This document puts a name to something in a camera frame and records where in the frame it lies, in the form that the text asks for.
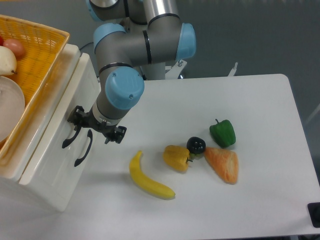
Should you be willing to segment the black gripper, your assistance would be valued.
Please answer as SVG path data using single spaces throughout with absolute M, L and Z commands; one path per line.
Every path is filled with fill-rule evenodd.
M 89 112 L 77 105 L 69 114 L 67 121 L 74 125 L 74 130 L 91 128 L 105 137 L 105 144 L 115 142 L 120 144 L 125 137 L 127 128 L 118 126 L 121 119 L 110 119 L 100 114 L 97 108 L 92 107 Z

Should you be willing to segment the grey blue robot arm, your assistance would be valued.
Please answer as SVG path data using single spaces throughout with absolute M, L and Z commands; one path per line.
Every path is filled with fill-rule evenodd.
M 89 0 L 101 91 L 89 111 L 76 106 L 68 117 L 79 133 L 101 133 L 120 143 L 126 128 L 119 122 L 140 100 L 143 76 L 137 67 L 191 58 L 196 52 L 193 26 L 183 23 L 173 0 Z

